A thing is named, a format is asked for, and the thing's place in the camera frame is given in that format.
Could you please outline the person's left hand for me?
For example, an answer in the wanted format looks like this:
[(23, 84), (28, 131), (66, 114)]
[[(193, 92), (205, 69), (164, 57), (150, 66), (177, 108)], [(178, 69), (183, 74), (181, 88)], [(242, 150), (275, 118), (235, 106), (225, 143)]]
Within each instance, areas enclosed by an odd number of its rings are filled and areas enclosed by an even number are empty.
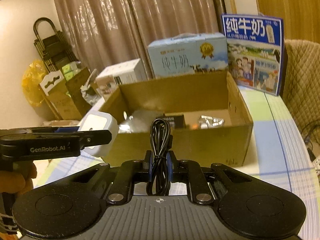
[(27, 178), (18, 172), (1, 171), (0, 192), (22, 195), (34, 188), (33, 179), (37, 177), (37, 169), (32, 163)]

